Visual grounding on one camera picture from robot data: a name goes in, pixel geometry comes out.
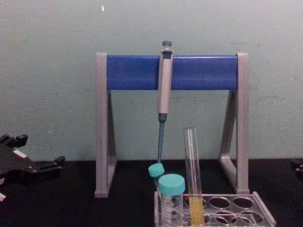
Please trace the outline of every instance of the pipette stand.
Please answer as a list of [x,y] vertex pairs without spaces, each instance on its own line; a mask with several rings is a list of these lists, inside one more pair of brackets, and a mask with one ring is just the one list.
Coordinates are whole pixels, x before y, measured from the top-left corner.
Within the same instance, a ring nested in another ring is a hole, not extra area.
[[[249,61],[246,53],[174,56],[172,90],[229,90],[219,161],[237,194],[249,194]],[[116,155],[111,90],[157,90],[159,56],[96,58],[96,198],[107,198]],[[230,158],[236,122],[237,167]]]

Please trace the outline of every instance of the pipette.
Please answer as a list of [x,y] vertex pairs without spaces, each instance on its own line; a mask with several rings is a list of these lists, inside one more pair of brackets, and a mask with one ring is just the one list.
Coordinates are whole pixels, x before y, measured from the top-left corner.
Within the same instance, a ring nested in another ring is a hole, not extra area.
[[159,81],[158,81],[158,119],[159,119],[159,141],[158,141],[158,162],[161,162],[162,147],[164,138],[164,123],[169,110],[169,97],[172,74],[172,50],[171,41],[163,41],[164,47],[159,59]]

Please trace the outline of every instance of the gray stand leg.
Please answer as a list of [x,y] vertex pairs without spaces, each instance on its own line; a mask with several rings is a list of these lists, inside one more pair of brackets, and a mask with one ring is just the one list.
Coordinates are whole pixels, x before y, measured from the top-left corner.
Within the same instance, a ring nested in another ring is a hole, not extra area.
[[[220,149],[220,164],[224,169],[232,187],[237,194],[248,194],[248,159],[249,159],[249,77],[248,77],[248,55],[238,55],[238,91],[229,92],[222,142]],[[237,168],[231,161],[230,148],[232,133],[236,119],[236,141],[237,141]]]
[[96,198],[107,198],[116,167],[111,96],[107,92],[107,54],[96,59]]

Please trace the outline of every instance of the black clamp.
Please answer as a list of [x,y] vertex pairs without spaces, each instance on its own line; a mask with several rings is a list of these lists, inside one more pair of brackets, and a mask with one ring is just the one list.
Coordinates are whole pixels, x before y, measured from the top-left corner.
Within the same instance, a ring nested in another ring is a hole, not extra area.
[[303,161],[299,159],[292,159],[290,160],[290,164],[297,175],[297,179],[299,181],[303,181]]
[[[27,138],[27,135],[14,138],[7,134],[0,137],[0,186],[8,183],[28,184],[60,176],[65,157],[36,164],[27,155],[15,149],[26,145]],[[0,202],[5,198],[6,196],[0,193]]]

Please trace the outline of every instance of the small tube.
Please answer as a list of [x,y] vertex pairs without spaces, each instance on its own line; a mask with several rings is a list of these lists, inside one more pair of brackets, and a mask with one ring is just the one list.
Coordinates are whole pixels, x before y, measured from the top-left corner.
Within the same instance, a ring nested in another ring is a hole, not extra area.
[[205,220],[196,142],[196,128],[183,129],[183,134],[191,224],[192,226],[203,226]]
[[161,193],[159,191],[159,185],[158,185],[158,180],[160,177],[164,175],[164,167],[161,163],[156,163],[148,167],[148,172],[150,174],[150,177],[153,179],[159,198],[161,199]]

